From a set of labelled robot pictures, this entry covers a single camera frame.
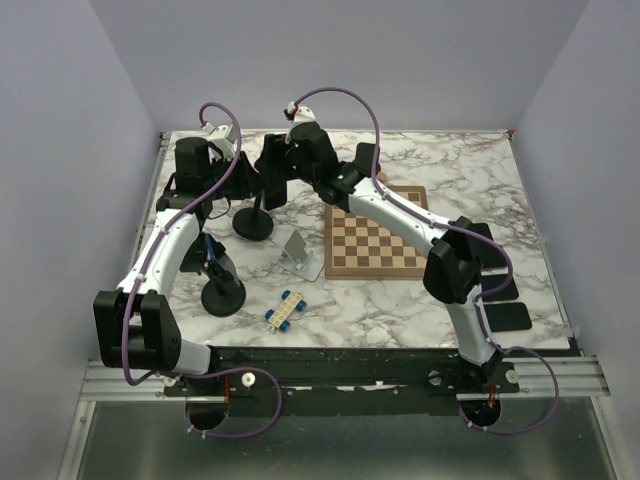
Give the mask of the black front rail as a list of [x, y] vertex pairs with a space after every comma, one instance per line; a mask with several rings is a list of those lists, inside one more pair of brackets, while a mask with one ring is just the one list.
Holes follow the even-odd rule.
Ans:
[[266, 417], [276, 410], [298, 417], [454, 416], [462, 394], [520, 392], [506, 378], [517, 360], [545, 366], [516, 351], [479, 374], [452, 348], [220, 347], [217, 356], [222, 378], [182, 378], [165, 395], [191, 404], [226, 402], [238, 417]]

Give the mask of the black round clamp stand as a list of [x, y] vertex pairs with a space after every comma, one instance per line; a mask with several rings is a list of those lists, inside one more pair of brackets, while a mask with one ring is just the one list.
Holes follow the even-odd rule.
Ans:
[[273, 220], [262, 209], [262, 200], [263, 193], [260, 192], [252, 207], [242, 208], [234, 214], [232, 227], [240, 237], [250, 241], [263, 241], [273, 232]]

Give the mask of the black phone pink case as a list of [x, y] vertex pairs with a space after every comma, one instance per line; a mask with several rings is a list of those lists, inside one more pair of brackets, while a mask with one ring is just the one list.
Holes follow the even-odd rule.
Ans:
[[479, 248], [479, 259], [483, 271], [507, 269], [508, 262], [505, 251], [491, 245], [482, 244]]

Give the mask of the black phone second row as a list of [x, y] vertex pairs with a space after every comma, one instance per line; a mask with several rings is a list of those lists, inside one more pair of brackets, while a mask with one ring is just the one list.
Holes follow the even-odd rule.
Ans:
[[485, 303], [514, 301], [519, 298], [519, 291], [513, 279], [498, 291], [498, 288], [504, 284], [506, 277], [506, 274], [483, 275], [481, 277]]

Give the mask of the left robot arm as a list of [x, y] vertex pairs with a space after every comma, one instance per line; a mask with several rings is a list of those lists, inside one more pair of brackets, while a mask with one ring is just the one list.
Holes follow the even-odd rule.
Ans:
[[202, 291], [208, 312], [228, 316], [246, 299], [246, 289], [224, 246], [204, 232], [214, 201], [257, 193], [259, 174], [232, 133], [213, 131], [175, 144], [175, 172], [156, 204], [151, 234], [131, 270], [113, 291], [99, 292], [93, 312], [103, 364], [122, 369], [187, 376], [201, 395], [222, 380], [214, 347], [183, 338], [169, 298], [180, 272], [205, 274]]

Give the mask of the toy brick car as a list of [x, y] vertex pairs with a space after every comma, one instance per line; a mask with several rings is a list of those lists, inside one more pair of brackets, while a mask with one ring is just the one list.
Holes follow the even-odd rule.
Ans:
[[295, 312], [306, 309], [307, 303], [298, 292], [285, 290], [281, 296], [281, 302], [275, 309], [269, 309], [265, 313], [267, 327], [271, 332], [287, 332], [291, 327], [290, 316]]

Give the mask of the wooden chessboard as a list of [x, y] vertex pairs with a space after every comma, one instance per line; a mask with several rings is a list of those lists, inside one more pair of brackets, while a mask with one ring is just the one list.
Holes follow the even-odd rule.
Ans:
[[324, 258], [328, 280], [410, 280], [423, 277], [426, 259], [374, 221], [325, 207]]

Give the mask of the silver metal phone stand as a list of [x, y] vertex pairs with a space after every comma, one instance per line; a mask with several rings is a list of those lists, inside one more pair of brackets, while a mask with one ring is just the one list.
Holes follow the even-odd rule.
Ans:
[[315, 255], [301, 233], [294, 230], [282, 249], [279, 266], [306, 281], [314, 282], [324, 268], [324, 261]]

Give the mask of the black stand with blue phone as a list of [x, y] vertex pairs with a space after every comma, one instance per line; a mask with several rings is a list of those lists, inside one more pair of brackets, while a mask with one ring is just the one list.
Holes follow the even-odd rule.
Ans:
[[246, 289], [224, 245], [209, 233], [200, 233], [187, 250], [179, 271], [205, 275], [200, 299], [204, 309], [215, 317], [238, 312], [246, 300]]

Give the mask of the round wooden stand right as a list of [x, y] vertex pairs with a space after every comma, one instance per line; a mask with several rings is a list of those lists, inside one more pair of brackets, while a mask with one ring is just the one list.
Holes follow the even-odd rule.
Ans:
[[362, 176], [371, 177], [374, 163], [375, 144], [360, 142], [356, 145], [355, 157], [352, 163], [356, 171]]

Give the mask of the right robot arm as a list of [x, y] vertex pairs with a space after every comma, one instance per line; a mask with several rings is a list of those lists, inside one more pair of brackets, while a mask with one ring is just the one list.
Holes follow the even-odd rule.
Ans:
[[449, 313], [465, 361], [461, 382], [483, 391], [496, 380], [498, 358], [482, 299], [477, 246], [485, 238], [470, 230], [467, 218], [437, 216], [383, 186], [378, 160], [377, 143], [360, 143], [353, 161], [339, 160], [328, 133], [310, 122], [266, 135], [255, 167], [274, 190], [275, 206], [285, 204], [287, 182], [300, 180], [325, 204], [379, 224], [425, 257], [423, 285]]

